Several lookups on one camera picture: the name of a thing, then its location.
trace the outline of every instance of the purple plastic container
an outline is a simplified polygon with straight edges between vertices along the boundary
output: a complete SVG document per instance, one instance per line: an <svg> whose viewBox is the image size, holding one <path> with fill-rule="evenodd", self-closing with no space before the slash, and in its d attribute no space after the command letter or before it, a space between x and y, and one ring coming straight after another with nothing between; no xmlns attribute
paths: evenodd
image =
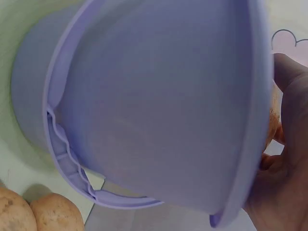
<svg viewBox="0 0 308 231"><path fill-rule="evenodd" d="M12 76L21 129L99 205L166 201L225 226L246 200L266 138L272 57L263 6L135 0L102 15L103 2L55 12L25 37ZM83 167L153 198L95 191Z"/></svg>

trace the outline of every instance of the cloud shape sticker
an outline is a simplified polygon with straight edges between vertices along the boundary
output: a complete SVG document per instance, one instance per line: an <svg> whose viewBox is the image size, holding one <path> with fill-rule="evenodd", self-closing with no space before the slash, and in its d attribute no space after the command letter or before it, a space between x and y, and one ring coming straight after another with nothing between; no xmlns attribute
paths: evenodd
<svg viewBox="0 0 308 231"><path fill-rule="evenodd" d="M297 40L289 30L278 30L272 40L274 53L284 53L302 65L308 66L308 39Z"/></svg>

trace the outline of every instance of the potato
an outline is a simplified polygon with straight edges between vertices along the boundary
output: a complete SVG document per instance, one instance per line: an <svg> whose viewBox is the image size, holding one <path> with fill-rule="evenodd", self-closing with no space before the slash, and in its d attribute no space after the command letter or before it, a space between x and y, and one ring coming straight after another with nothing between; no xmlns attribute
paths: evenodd
<svg viewBox="0 0 308 231"><path fill-rule="evenodd" d="M84 231L80 211L67 198L51 193L30 207L37 221L38 231Z"/></svg>
<svg viewBox="0 0 308 231"><path fill-rule="evenodd" d="M28 203L17 193L0 187L0 231L36 231Z"/></svg>
<svg viewBox="0 0 308 231"><path fill-rule="evenodd" d="M276 130L279 125L279 118L280 118L280 113L279 113L279 102L278 102L278 97L279 97L279 90L276 84L274 84L273 88L273 93L272 93L272 100L271 100L271 109L269 113L269 128L267 132L267 138L266 138L266 143L265 143L265 148L269 145L269 143L272 141L272 139L275 136Z"/></svg>

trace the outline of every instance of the light green surface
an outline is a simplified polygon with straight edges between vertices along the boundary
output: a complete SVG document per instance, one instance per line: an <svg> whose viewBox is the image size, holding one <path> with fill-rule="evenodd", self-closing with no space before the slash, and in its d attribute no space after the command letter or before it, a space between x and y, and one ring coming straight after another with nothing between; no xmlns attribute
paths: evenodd
<svg viewBox="0 0 308 231"><path fill-rule="evenodd" d="M64 181L48 153L24 138L10 97L12 65L25 33L43 16L74 2L78 0L0 0L0 181L29 201L46 192L39 186L44 185L73 201L85 221L93 203ZM93 175L89 179L96 189L103 184Z"/></svg>

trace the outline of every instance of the hand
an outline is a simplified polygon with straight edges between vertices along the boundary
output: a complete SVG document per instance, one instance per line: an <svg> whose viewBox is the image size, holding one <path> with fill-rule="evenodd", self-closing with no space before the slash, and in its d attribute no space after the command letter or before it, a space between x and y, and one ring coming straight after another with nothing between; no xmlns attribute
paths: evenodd
<svg viewBox="0 0 308 231"><path fill-rule="evenodd" d="M277 86L283 92L282 126L275 139L281 155L262 155L245 205L258 231L308 230L308 68L275 54Z"/></svg>

